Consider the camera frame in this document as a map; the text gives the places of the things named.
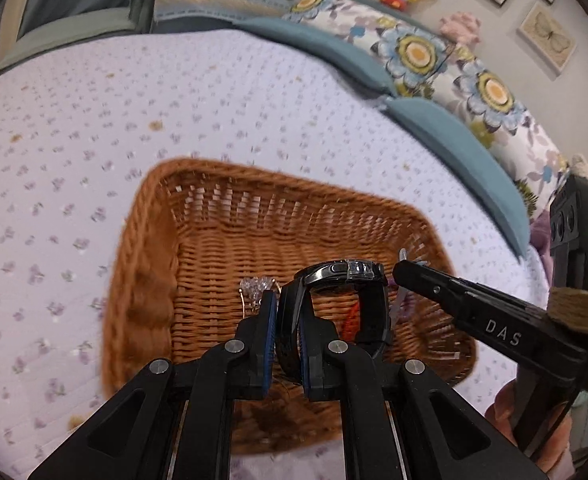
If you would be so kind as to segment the person right hand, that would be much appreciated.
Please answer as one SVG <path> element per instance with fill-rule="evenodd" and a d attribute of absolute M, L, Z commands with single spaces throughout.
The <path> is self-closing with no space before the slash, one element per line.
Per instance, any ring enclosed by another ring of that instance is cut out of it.
<path fill-rule="evenodd" d="M 513 445 L 516 441 L 512 434 L 510 418 L 515 409 L 515 381 L 504 385 L 495 396 L 494 403 L 487 408 L 485 418 L 503 437 Z M 574 466 L 570 452 L 572 419 L 569 414 L 559 424 L 536 460 L 537 466 L 550 479 L 568 479 L 574 474 Z"/>

